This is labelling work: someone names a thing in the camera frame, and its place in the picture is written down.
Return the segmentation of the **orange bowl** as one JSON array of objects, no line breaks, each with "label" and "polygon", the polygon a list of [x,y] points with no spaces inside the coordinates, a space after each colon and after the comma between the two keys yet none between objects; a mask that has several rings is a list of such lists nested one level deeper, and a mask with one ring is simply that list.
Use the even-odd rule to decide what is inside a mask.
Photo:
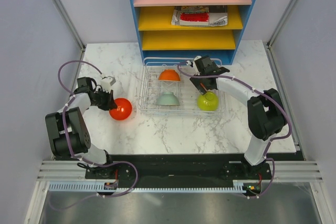
[{"label": "orange bowl", "polygon": [[164,71],[160,73],[158,80],[180,82],[181,78],[174,69],[165,69]]},{"label": "orange bowl", "polygon": [[132,113],[131,102],[126,98],[117,98],[115,99],[115,103],[117,108],[109,111],[110,116],[117,121],[127,119]]}]

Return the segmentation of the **lime green bowl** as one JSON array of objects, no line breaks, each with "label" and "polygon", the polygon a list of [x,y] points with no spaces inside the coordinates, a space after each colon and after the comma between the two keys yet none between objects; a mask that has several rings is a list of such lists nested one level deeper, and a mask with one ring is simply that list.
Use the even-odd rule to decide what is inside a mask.
[{"label": "lime green bowl", "polygon": [[197,106],[203,111],[216,111],[219,105],[218,96],[213,92],[200,94],[197,98]]}]

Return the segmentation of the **pale green bowl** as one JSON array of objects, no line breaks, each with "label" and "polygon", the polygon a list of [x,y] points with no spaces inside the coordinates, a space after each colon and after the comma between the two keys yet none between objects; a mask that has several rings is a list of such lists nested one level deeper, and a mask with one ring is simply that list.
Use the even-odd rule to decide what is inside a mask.
[{"label": "pale green bowl", "polygon": [[180,102],[173,92],[162,92],[157,98],[155,105],[180,106]]}]

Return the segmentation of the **clear wire dish rack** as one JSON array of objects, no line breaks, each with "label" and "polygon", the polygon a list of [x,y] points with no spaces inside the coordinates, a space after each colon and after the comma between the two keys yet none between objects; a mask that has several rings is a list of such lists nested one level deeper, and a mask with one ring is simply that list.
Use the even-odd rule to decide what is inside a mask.
[{"label": "clear wire dish rack", "polygon": [[[184,63],[192,58],[159,58],[146,57],[143,60],[142,80],[139,97],[139,109],[142,113],[150,115],[190,115],[198,117],[213,117],[220,115],[225,110],[225,95],[223,92],[214,90],[219,105],[215,111],[203,111],[197,106],[197,99],[201,95],[190,82],[189,77],[179,74],[180,81],[160,81],[159,75],[167,69],[178,72],[177,65],[181,70],[193,74],[194,70]],[[163,92],[173,92],[178,98],[179,106],[156,105],[156,101]]]}]

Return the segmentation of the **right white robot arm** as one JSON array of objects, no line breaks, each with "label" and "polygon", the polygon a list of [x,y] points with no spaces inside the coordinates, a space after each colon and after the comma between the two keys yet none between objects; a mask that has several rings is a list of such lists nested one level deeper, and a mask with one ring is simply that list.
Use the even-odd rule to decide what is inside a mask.
[{"label": "right white robot arm", "polygon": [[292,126],[278,91],[272,88],[261,92],[229,74],[227,68],[219,67],[208,56],[197,56],[186,64],[194,70],[190,81],[202,95],[211,90],[223,91],[246,106],[251,139],[240,172],[245,178],[254,178],[271,143],[291,135]]}]

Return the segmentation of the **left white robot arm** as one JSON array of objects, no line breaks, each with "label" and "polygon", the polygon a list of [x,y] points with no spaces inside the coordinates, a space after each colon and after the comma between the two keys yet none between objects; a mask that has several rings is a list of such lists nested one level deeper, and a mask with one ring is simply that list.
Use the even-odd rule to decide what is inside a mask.
[{"label": "left white robot arm", "polygon": [[103,77],[100,84],[93,78],[77,79],[77,88],[68,103],[57,112],[46,115],[45,122],[51,151],[56,158],[73,158],[97,166],[97,173],[111,178],[115,173],[107,151],[96,147],[86,126],[83,114],[92,106],[103,111],[116,109],[112,86],[115,78]]}]

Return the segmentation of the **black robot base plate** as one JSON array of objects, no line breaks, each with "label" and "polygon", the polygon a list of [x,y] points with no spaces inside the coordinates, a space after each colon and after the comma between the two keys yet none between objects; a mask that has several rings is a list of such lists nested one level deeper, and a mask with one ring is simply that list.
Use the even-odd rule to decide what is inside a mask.
[{"label": "black robot base plate", "polygon": [[229,187],[234,180],[271,179],[268,163],[250,166],[243,154],[111,155],[116,165],[87,168],[86,179],[117,179],[129,187]]}]

